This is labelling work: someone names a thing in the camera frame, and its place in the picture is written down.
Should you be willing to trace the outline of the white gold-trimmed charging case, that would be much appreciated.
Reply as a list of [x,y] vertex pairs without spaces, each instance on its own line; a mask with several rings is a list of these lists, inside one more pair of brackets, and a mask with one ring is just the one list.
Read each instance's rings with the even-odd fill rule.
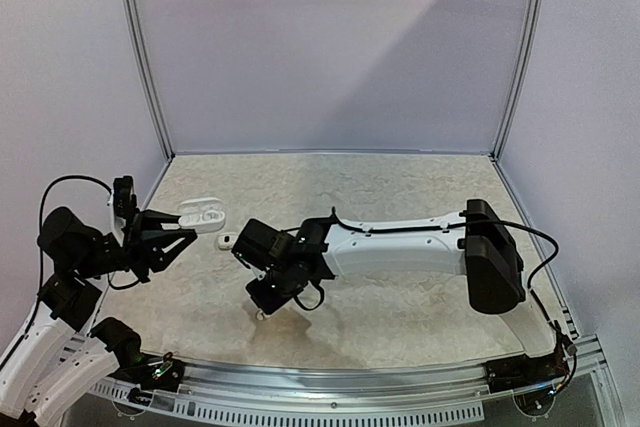
[[216,246],[221,251],[230,251],[238,238],[237,233],[227,232],[220,233],[216,239]]

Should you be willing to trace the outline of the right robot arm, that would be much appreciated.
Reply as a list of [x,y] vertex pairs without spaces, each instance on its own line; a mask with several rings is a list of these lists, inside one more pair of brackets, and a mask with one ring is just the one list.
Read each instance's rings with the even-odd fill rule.
[[295,234],[255,218],[245,225],[231,252],[255,278],[246,286],[254,304],[271,315],[339,276],[375,272],[439,272],[467,279],[471,307],[498,315],[526,354],[517,374],[537,383],[556,364],[554,351],[535,345],[526,326],[523,260],[517,244],[482,199],[460,212],[404,222],[356,222],[337,214],[309,218]]

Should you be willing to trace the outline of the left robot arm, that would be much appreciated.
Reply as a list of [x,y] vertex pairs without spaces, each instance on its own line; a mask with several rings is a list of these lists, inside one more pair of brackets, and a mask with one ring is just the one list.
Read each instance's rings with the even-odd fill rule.
[[1,364],[2,425],[52,426],[107,376],[142,391],[177,391],[184,362],[170,353],[143,353],[140,335],[114,317],[92,327],[81,347],[53,371],[47,368],[93,317],[102,296],[94,278],[123,271],[147,283],[196,238],[194,230],[179,227],[177,217],[152,210],[134,212],[121,237],[85,225],[67,207],[51,211],[37,244],[54,271]]

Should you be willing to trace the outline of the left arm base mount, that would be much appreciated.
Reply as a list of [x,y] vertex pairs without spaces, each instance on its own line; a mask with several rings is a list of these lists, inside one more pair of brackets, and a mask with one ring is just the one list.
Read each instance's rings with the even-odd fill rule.
[[111,377],[134,384],[141,390],[177,392],[185,375],[186,363],[172,352],[163,356],[142,354],[141,362],[120,368]]

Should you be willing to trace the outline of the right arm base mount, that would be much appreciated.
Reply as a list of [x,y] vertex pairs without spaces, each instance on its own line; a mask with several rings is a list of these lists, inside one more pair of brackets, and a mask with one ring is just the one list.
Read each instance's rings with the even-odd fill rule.
[[552,381],[562,384],[575,375],[578,349],[570,339],[561,339],[553,352],[541,357],[518,354],[483,364],[491,393],[545,386]]

